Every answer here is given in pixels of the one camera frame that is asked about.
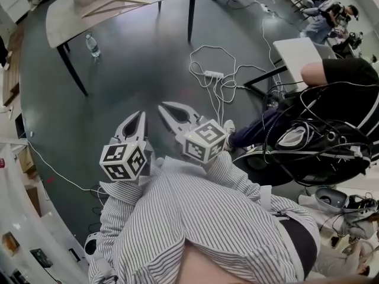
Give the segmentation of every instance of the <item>plastic bottle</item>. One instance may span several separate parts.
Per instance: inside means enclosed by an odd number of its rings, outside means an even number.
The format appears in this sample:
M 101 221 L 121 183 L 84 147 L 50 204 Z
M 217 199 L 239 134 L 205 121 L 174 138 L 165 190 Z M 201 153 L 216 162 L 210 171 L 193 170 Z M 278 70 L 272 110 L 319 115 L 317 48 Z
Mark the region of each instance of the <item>plastic bottle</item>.
M 97 58 L 100 56 L 101 51 L 99 47 L 97 46 L 96 40 L 93 38 L 92 33 L 87 33 L 85 35 L 85 42 L 87 44 L 87 47 L 94 58 Z

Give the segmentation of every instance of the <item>pants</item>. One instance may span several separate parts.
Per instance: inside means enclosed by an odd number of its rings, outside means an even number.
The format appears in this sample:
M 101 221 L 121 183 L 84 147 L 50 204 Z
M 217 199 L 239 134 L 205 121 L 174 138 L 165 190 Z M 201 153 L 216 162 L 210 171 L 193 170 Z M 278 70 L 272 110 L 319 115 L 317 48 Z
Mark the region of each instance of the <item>pants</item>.
M 264 143 L 268 130 L 274 121 L 280 116 L 276 108 L 270 108 L 263 114 L 265 128 L 263 127 L 262 118 L 251 123 L 249 126 L 235 132 L 229 136 L 228 143 L 232 147 L 247 147 L 253 144 Z
M 309 24 L 303 32 L 312 42 L 324 44 L 327 35 L 332 31 L 332 27 L 323 16 L 318 16 L 315 22 Z
M 8 50 L 5 48 L 4 41 L 0 37 L 0 64 L 2 67 L 7 63 Z

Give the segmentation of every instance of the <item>dark floor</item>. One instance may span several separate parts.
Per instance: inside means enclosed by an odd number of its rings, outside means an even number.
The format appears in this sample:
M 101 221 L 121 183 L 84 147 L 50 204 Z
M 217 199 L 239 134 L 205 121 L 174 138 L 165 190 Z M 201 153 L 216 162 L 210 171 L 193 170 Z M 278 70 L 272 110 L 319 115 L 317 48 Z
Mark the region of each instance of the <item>dark floor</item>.
M 38 7 L 25 19 L 25 39 L 21 58 L 21 104 L 29 140 L 59 173 L 83 188 L 107 180 L 99 167 L 102 148 L 115 129 L 137 110 L 147 112 L 149 138 L 157 156 L 178 156 L 174 138 L 158 118 L 162 101 L 188 104 L 208 117 L 215 117 L 208 93 L 188 72 L 190 53 L 202 45 L 222 46 L 237 58 L 237 64 L 254 64 L 272 69 L 268 47 L 262 38 L 261 22 L 266 13 L 259 5 L 235 10 L 227 0 L 196 0 L 192 45 L 187 43 L 189 0 L 168 0 L 158 14 L 156 4 L 110 19 L 91 29 L 102 51 L 97 63 L 85 45 L 84 35 L 70 41 L 70 59 L 89 92 L 84 97 L 65 68 L 58 52 L 47 42 L 45 18 L 54 0 Z M 230 2 L 234 7 L 241 3 Z M 288 0 L 266 1 L 281 17 L 301 24 Z M 266 20 L 270 43 L 295 38 L 298 30 L 281 19 Z M 232 59 L 215 51 L 201 51 L 195 57 L 203 68 L 232 72 Z M 275 49 L 272 59 L 278 59 Z M 238 84 L 260 75 L 243 69 Z M 288 73 L 281 75 L 290 82 Z M 267 89 L 268 81 L 259 83 Z M 262 102 L 252 93 L 238 90 L 234 103 L 226 106 L 225 120 L 232 118 L 237 128 L 261 114 Z M 97 199 L 55 175 L 36 155 L 35 163 L 58 212 L 80 243 L 88 235 L 87 226 L 98 222 L 91 208 Z M 294 197 L 298 186 L 277 188 L 280 195 Z

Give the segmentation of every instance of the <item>black pants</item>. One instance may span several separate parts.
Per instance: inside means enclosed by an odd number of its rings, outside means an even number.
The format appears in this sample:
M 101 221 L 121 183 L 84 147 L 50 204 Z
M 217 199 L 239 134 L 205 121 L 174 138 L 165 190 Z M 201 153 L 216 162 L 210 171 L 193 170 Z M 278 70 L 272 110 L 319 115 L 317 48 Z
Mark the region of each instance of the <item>black pants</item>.
M 0 64 L 2 67 L 7 63 L 7 55 L 8 51 L 5 48 L 4 41 L 2 41 L 2 38 L 0 37 Z

